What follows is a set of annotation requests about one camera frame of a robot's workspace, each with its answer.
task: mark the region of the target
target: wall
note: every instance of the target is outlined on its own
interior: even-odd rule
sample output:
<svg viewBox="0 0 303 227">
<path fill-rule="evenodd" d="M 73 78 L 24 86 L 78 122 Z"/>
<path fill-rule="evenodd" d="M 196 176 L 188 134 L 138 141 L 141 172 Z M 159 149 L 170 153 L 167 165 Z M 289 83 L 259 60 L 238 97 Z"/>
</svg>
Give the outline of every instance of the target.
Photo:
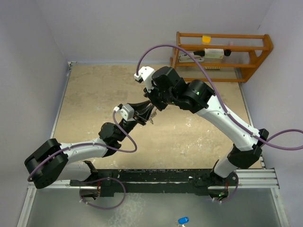
<svg viewBox="0 0 303 227">
<path fill-rule="evenodd" d="M 303 1 L 275 0 L 259 33 L 268 33 L 274 49 L 244 91 L 253 123 L 271 134 L 284 129 L 303 129 Z M 289 147 L 302 145 L 302 135 L 289 133 L 272 142 Z M 293 227 L 301 227 L 303 150 L 283 151 L 264 147 L 268 168 L 275 167 L 285 207 Z"/>
<path fill-rule="evenodd" d="M 36 0 L 69 61 L 137 62 L 176 32 L 255 33 L 272 0 Z M 169 62 L 171 49 L 146 57 Z"/>
<path fill-rule="evenodd" d="M 0 216 L 16 226 L 23 206 L 24 160 L 50 137 L 67 60 L 33 0 L 0 1 Z"/>
</svg>

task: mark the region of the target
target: yellow sticky note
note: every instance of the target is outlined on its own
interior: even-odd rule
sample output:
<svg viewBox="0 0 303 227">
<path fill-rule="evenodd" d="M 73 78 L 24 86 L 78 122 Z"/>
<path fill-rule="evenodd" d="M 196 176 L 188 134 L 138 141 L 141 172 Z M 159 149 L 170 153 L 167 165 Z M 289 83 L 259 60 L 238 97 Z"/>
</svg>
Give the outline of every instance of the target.
<svg viewBox="0 0 303 227">
<path fill-rule="evenodd" d="M 204 36 L 202 36 L 202 43 L 203 44 L 209 44 L 211 39 L 212 38 L 209 35 L 204 35 Z"/>
</svg>

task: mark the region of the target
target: floor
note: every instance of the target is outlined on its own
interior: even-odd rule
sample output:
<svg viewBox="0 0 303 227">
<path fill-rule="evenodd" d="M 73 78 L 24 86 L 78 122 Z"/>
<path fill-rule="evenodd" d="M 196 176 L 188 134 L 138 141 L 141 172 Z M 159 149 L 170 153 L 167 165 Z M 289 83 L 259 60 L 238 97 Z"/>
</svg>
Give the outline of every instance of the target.
<svg viewBox="0 0 303 227">
<path fill-rule="evenodd" d="M 163 65 L 149 65 L 158 69 Z M 113 122 L 113 108 L 145 101 L 143 84 L 134 81 L 135 65 L 74 65 L 66 89 L 54 138 L 80 142 L 98 137 L 103 123 Z M 179 67 L 184 78 L 199 78 L 196 67 Z M 235 78 L 233 69 L 209 70 L 212 78 Z M 249 122 L 238 83 L 215 82 L 225 104 Z M 211 123 L 191 112 L 168 106 L 153 119 L 154 125 L 138 125 L 130 135 L 138 144 L 132 154 L 116 152 L 92 158 L 96 168 L 212 168 L 232 142 Z M 133 149 L 125 139 L 123 149 Z M 260 162 L 253 168 L 261 168 Z"/>
</svg>

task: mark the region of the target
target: wooden rack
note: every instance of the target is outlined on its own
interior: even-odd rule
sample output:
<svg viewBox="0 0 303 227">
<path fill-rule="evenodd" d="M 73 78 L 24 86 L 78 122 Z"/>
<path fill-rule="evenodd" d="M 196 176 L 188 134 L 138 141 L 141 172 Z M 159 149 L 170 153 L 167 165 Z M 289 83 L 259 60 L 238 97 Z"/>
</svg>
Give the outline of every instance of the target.
<svg viewBox="0 0 303 227">
<path fill-rule="evenodd" d="M 263 45 L 256 46 L 256 45 L 226 45 L 226 44 L 202 44 L 202 36 L 208 35 L 211 38 L 225 38 L 226 39 L 259 39 L 262 40 Z M 185 44 L 181 43 L 181 37 L 196 37 L 200 38 L 201 44 Z M 219 81 L 219 82 L 247 82 L 250 77 L 254 74 L 257 68 L 262 64 L 265 58 L 270 54 L 273 50 L 273 44 L 269 35 L 226 35 L 226 34 L 195 34 L 195 33 L 180 33 L 177 32 L 177 46 L 182 47 L 187 51 L 201 51 L 205 48 L 211 49 L 228 49 L 233 52 L 248 52 L 249 54 L 249 63 L 225 63 L 225 62 L 201 62 L 202 66 L 210 66 L 210 67 L 233 67 L 233 68 L 240 68 L 242 73 L 241 79 L 223 79 L 223 78 L 215 78 L 212 81 Z M 256 55 L 256 51 L 262 51 L 260 56 Z M 173 48 L 173 57 L 170 58 L 170 66 L 176 68 L 177 66 L 196 66 L 194 62 L 179 62 L 178 61 L 179 49 Z M 192 81 L 196 78 L 186 78 L 187 81 Z"/>
</svg>

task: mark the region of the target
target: blue object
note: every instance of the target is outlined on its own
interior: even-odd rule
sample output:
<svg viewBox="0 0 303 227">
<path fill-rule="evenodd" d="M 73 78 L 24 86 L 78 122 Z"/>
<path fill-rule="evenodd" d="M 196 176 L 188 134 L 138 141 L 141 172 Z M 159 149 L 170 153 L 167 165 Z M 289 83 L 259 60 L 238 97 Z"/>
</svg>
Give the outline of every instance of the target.
<svg viewBox="0 0 303 227">
<path fill-rule="evenodd" d="M 180 219 L 178 220 L 178 223 L 179 223 L 180 225 L 183 225 L 183 224 L 185 224 L 185 223 L 187 223 L 187 222 L 189 222 L 189 218 L 188 218 L 188 217 L 180 218 Z"/>
</svg>

